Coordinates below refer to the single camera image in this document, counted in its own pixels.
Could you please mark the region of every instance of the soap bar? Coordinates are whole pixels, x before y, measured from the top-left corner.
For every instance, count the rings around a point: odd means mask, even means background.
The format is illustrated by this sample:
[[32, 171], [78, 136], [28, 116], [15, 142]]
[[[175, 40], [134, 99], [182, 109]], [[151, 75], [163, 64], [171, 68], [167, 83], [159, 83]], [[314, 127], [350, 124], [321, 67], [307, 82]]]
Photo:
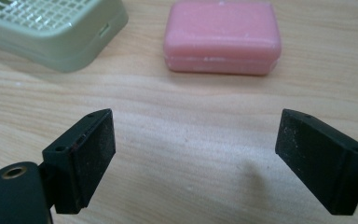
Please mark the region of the soap bar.
[[179, 0], [164, 39], [165, 63], [176, 72], [265, 75], [281, 48], [268, 2]]

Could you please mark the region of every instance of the wooden table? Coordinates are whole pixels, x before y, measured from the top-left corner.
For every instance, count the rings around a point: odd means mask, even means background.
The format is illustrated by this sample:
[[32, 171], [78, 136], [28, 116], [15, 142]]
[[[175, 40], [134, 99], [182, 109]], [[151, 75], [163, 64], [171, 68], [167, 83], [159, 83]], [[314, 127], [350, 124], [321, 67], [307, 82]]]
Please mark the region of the wooden table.
[[0, 50], [0, 168], [112, 108], [117, 154], [89, 208], [55, 223], [358, 223], [331, 216], [275, 154], [283, 108], [358, 140], [358, 0], [275, 0], [282, 57], [265, 77], [170, 72], [173, 0], [124, 0], [127, 26], [87, 68]]

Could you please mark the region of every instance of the screw hole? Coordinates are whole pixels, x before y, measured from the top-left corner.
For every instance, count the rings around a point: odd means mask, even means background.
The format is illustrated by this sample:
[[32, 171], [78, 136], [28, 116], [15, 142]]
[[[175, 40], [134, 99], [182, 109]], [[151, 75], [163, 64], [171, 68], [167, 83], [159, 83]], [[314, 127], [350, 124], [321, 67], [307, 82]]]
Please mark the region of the screw hole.
[[27, 172], [27, 168], [25, 166], [14, 167], [2, 174], [2, 178], [14, 179], [25, 174], [25, 172]]
[[67, 147], [56, 147], [56, 151], [58, 152], [62, 152], [62, 151], [65, 151], [67, 149]]
[[358, 152], [358, 147], [354, 147], [353, 151]]

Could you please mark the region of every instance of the soap dish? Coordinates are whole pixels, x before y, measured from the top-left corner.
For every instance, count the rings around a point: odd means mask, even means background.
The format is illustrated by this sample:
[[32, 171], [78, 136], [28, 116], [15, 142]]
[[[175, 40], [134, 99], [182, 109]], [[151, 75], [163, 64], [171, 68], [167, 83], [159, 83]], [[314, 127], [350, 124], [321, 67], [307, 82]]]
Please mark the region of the soap dish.
[[125, 26], [121, 0], [0, 0], [0, 49], [72, 72]]
[[175, 72], [265, 75], [281, 48], [269, 2], [178, 0], [164, 40], [165, 63]]

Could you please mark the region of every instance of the black plastic part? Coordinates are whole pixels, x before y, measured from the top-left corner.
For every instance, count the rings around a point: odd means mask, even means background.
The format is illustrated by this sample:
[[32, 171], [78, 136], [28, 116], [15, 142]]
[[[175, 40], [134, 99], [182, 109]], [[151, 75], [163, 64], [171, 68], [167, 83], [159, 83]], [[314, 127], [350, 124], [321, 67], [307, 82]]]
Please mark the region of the black plastic part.
[[310, 115], [284, 109], [275, 152], [331, 214], [353, 214], [358, 142]]
[[59, 214], [77, 214], [89, 205], [116, 148], [112, 111], [88, 114], [43, 150], [47, 195]]
[[0, 170], [0, 224], [23, 223], [52, 223], [39, 169], [32, 162]]

